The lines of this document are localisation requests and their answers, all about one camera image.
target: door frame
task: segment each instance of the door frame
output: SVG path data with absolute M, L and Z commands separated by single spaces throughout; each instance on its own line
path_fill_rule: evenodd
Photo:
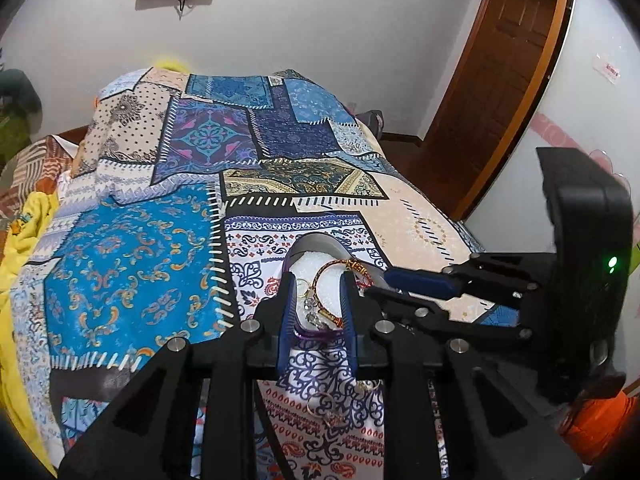
M 481 0 L 478 13 L 476 14 L 476 19 L 460 56 L 460 61 L 456 66 L 456 70 L 451 78 L 449 87 L 442 98 L 440 107 L 438 108 L 438 111 L 436 112 L 436 115 L 431 122 L 431 126 L 425 136 L 425 142 L 422 146 L 423 150 L 428 150 L 430 143 L 435 138 L 435 136 L 431 134 L 437 130 L 440 121 L 446 113 L 446 108 L 449 105 L 449 101 L 456 89 L 456 86 L 462 77 L 462 73 L 466 62 L 468 61 L 471 49 L 474 46 L 476 37 L 478 36 L 478 31 L 480 30 L 488 4 L 489 0 Z M 560 49 L 564 43 L 564 37 L 569 25 L 572 5 L 573 0 L 556 0 L 556 7 L 554 9 L 549 33 L 546 37 L 545 46 L 542 49 L 540 60 L 536 65 L 536 69 L 534 70 L 527 89 L 525 90 L 524 96 L 491 158 L 484 168 L 482 168 L 482 171 L 478 177 L 476 177 L 476 180 L 473 182 L 467 194 L 458 203 L 453 214 L 450 215 L 452 220 L 463 220 L 471 214 L 480 199 L 487 192 L 489 186 L 493 183 L 495 177 L 502 169 L 517 142 L 520 140 L 520 137 L 526 130 L 526 127 L 529 124 L 540 99 L 542 98 L 546 85 L 551 79 L 551 73 L 556 65 L 556 60 L 558 60 Z

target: brown wooden door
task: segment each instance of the brown wooden door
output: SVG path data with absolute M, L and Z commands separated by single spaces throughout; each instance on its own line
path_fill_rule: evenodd
M 540 61 L 556 1 L 483 1 L 410 170 L 415 185 L 446 214 L 459 216 L 456 209 L 510 125 Z

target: bedspread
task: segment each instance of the bedspread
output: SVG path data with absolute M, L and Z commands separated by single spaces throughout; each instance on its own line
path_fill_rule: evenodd
M 55 465 L 168 338 L 217 338 L 251 317 L 276 293 L 296 237 L 331 234 L 382 269 L 468 258 L 465 232 L 337 98 L 293 71 L 151 68 L 99 99 L 79 174 L 12 288 L 20 370 Z M 444 307 L 472 322 L 492 305 L 463 296 Z M 339 343 L 300 343 L 287 373 L 258 386 L 297 478 L 382 478 L 382 394 L 355 387 Z M 318 391 L 345 427 L 306 412 Z M 258 476 L 278 478 L 262 427 L 257 419 Z

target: baseboard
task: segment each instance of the baseboard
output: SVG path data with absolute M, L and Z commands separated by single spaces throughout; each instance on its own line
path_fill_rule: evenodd
M 405 135 L 405 134 L 392 134 L 389 132 L 383 132 L 380 140 L 394 140 L 395 142 L 410 142 L 415 144 L 416 146 L 420 146 L 422 144 L 422 139 L 415 135 Z

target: sticker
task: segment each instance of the sticker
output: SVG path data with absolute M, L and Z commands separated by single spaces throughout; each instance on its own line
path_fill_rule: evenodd
M 606 77 L 610 83 L 617 84 L 620 79 L 620 70 L 618 70 L 612 63 L 607 61 L 603 56 L 596 54 L 593 58 L 593 67 Z

